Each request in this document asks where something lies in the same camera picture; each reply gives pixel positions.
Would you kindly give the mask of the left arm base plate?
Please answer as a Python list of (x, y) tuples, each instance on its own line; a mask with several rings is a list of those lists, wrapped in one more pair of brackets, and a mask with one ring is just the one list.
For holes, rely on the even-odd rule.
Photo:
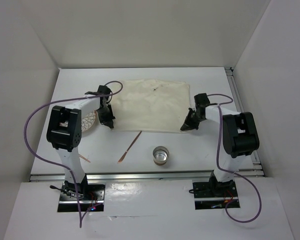
[[(63, 183), (58, 190), (61, 189), (58, 201), (58, 213), (74, 213), (78, 212), (77, 198), (75, 191), (66, 190)], [(105, 199), (105, 184), (89, 184), (85, 194), (79, 194), (79, 203), (82, 212), (88, 209), (90, 212), (103, 212)]]

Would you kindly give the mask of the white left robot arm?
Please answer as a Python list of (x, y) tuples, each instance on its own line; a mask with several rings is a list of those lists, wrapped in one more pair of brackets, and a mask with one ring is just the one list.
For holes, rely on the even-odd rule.
[(50, 114), (46, 138), (56, 149), (65, 169), (65, 190), (78, 200), (89, 193), (88, 179), (82, 168), (78, 146), (82, 139), (82, 119), (97, 113), (101, 125), (114, 128), (115, 116), (109, 103), (111, 89), (100, 85), (96, 92), (88, 91), (87, 98), (68, 106), (55, 105)]

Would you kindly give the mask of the cream cloth napkin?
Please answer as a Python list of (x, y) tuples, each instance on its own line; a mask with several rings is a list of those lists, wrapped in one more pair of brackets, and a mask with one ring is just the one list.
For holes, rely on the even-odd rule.
[(181, 132), (191, 107), (188, 83), (159, 79), (120, 82), (123, 89), (110, 102), (115, 131)]

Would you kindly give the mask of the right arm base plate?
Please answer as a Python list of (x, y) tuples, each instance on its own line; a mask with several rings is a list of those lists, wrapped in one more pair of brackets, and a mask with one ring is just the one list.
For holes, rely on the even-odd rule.
[(196, 210), (224, 209), (227, 204), (230, 209), (241, 207), (234, 181), (217, 190), (212, 190), (209, 182), (193, 182), (188, 192), (194, 197)]

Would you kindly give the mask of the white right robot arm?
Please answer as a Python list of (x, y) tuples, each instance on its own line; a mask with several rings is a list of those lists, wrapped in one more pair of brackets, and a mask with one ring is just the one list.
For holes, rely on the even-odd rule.
[(225, 103), (211, 103), (209, 95), (194, 96), (195, 108), (189, 108), (180, 130), (197, 130), (203, 121), (219, 124), (216, 168), (210, 175), (207, 190), (214, 197), (222, 197), (234, 187), (234, 176), (246, 156), (260, 147), (260, 140), (251, 112), (232, 111)]

